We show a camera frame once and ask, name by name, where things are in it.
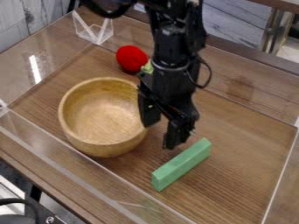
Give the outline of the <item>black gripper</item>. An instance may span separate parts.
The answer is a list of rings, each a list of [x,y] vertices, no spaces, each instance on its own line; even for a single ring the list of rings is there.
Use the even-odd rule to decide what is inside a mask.
[[[192,94],[199,79],[200,62],[192,58],[179,66],[163,65],[149,59],[139,73],[137,106],[145,127],[168,119],[163,147],[172,150],[187,142],[199,112],[192,103]]]

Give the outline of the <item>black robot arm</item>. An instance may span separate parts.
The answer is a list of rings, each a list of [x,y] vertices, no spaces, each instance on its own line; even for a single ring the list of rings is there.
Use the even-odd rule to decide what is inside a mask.
[[[203,1],[116,0],[113,10],[107,10],[97,0],[81,2],[104,18],[120,18],[135,4],[144,5],[153,37],[153,70],[137,74],[139,113],[145,127],[159,123],[161,118],[168,119],[163,147],[171,150],[191,136],[200,118],[192,94],[207,87],[199,83],[200,67],[205,64],[199,51],[205,47],[207,39]]]

